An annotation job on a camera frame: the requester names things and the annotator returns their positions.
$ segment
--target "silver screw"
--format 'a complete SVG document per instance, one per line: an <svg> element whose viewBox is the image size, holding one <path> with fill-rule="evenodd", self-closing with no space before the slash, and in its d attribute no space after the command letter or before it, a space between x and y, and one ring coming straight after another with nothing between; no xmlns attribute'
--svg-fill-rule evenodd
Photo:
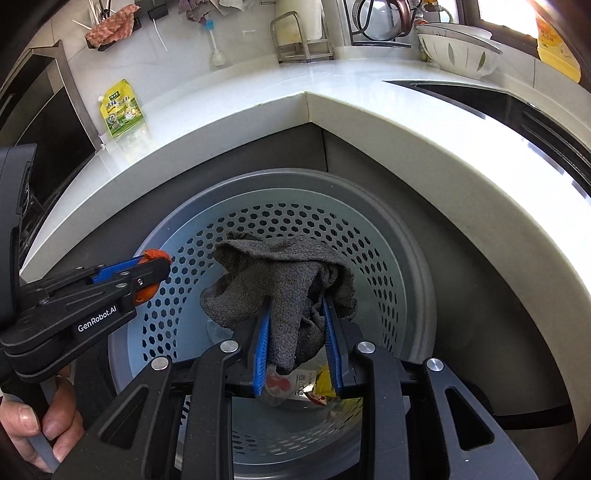
<svg viewBox="0 0 591 480"><path fill-rule="evenodd" d="M152 360L152 363L150 365L156 371L164 370L168 367L168 358L166 358L165 356L159 356L158 358Z"/></svg>
<svg viewBox="0 0 591 480"><path fill-rule="evenodd" d="M222 352L233 353L238 350L238 342L235 342L234 340L226 340L225 342L222 342L220 349L222 349Z"/></svg>
<svg viewBox="0 0 591 480"><path fill-rule="evenodd" d="M359 342L357 344L357 350L361 353L374 353L375 345L372 342Z"/></svg>
<svg viewBox="0 0 591 480"><path fill-rule="evenodd" d="M444 363L438 358L430 358L427 360L427 368L433 372L440 372L445 367Z"/></svg>

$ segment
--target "black device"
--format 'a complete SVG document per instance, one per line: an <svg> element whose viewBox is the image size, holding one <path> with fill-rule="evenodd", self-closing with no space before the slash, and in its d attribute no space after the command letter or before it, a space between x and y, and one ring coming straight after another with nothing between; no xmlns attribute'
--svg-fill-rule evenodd
<svg viewBox="0 0 591 480"><path fill-rule="evenodd" d="M0 386L42 416L39 382L136 315L137 292L165 280L165 258L141 257L20 286L18 237L27 204L34 146L0 150ZM86 432L54 480L168 480L174 469L186 395L181 480L233 478L232 397L254 398L263 388L270 318L242 322L232 340L201 357L148 364ZM361 330L324 302L332 383L342 399L363 401L359 477L381 480L534 480L535 473L476 397L439 359L422 365L394 358L363 340ZM404 397L410 401L406 410ZM0 428L3 478L36 478Z"/></svg>

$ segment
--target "perforated basket wall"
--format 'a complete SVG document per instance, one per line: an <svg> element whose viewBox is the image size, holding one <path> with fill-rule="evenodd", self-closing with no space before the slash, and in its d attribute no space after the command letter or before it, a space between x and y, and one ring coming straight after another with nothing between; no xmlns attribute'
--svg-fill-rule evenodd
<svg viewBox="0 0 591 480"><path fill-rule="evenodd" d="M416 342L410 337L418 331L424 334L425 323L431 321L417 318L416 306L417 295L421 296L419 303L425 303L428 290L417 291L416 285L428 284L428 271L420 282L416 278L405 278L407 272L415 276L425 272L421 268L407 268L409 259L406 257L401 265L395 254L396 248L401 250L401 243L393 249L387 242L386 238L392 238L394 233L396 238L400 237L401 232L395 232L392 227L398 222L374 205L373 212L377 213L379 221L372 223L345 203L343 200L350 200L351 196L356 198L357 204L361 200L368 201L362 191L350 184L346 184L346 194L341 194L341 199L325 194L324 190L339 193L339 189L334 188L337 179L330 175L299 170L275 173L279 175L277 182L272 182L277 183L275 188L265 188L261 184L264 181L253 182L253 178L247 176L250 181L239 186L244 189L256 185L258 188L240 192L236 180L231 180L214 187L225 189L227 196L222 195L222 199L216 201L216 196L210 195L210 201L206 202L210 205L205 208L196 200L191 211L190 200L163 221L142 246L166 250L173 264L170 277L158 294L138 308L138 317L124 332L116 333L119 342L111 342L111 347L116 344L126 347L125 359L122 359L125 355L111 355L113 376L119 388L126 380L121 372L126 372L128 377L128 368L133 376L156 356L170 355L175 360L194 358L213 344L207 331L208 318L199 298L203 288L211 286L225 273L213 259L212 252L230 232L249 232L260 238L304 235L330 245L350 261L355 273L359 308L354 321L361 327L364 337L383 345L396 356L409 358L422 354L412 352ZM290 181L287 186L281 186L286 174ZM264 180L269 183L269 177L265 176ZM293 188L294 181L302 188ZM419 329L417 322L423 324ZM117 375L119 364L124 365ZM187 399L185 415L189 406ZM347 437L349 443L358 442L361 409L360 401L338 401L325 408L293 411L284 407L271 408L258 400L234 399L236 476L240 477L241 472L246 475L252 469L257 473L257 468L261 475L269 475L269 465L273 465L271 470L277 471L277 464L288 465L343 437ZM184 425L180 432L180 451L182 438Z"/></svg>

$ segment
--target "yellow snack wrapper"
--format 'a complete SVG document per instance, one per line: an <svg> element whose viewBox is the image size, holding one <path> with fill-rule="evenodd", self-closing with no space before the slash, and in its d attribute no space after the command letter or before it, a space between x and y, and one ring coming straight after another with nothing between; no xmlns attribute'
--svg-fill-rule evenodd
<svg viewBox="0 0 591 480"><path fill-rule="evenodd" d="M100 112L113 138L144 119L142 110L135 100L134 91L125 79L117 82L105 93Z"/></svg>

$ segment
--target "gray cloth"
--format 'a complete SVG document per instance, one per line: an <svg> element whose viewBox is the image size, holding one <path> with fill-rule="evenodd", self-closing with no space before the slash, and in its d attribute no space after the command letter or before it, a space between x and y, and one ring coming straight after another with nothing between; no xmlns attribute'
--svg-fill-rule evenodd
<svg viewBox="0 0 591 480"><path fill-rule="evenodd" d="M201 293L205 313L223 327L256 318L272 297L268 362L287 374L324 345L322 300L331 295L339 318L356 311L353 274L328 245L303 236L261 240L249 235L217 245L214 258L228 271Z"/></svg>

